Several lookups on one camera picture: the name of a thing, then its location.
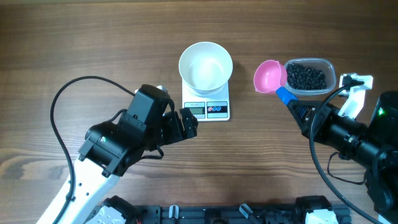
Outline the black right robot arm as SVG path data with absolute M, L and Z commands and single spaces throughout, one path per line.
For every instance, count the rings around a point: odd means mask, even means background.
M 315 143 L 336 149 L 340 159 L 366 169 L 362 184 L 374 210 L 387 222 L 397 223 L 397 92 L 386 91 L 377 101 L 369 125 L 338 114 L 339 108 L 323 101 L 292 99 L 287 103 L 302 135 L 308 138 L 313 162 L 332 192 L 352 210 L 369 218 L 337 191 L 318 161 Z

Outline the pink scoop blue handle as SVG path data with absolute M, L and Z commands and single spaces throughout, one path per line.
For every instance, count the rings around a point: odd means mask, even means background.
M 297 97 L 285 88 L 287 83 L 287 71 L 276 60 L 266 60 L 258 66 L 254 73 L 254 89 L 258 93 L 277 95 L 284 105 Z

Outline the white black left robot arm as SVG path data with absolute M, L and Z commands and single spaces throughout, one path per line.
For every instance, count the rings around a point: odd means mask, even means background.
M 130 166 L 147 159 L 144 151 L 160 151 L 197 135 L 198 121 L 188 108 L 175 111 L 170 95 L 143 84 L 119 121 L 104 121 L 85 135 L 68 177 L 39 223 L 83 223 Z

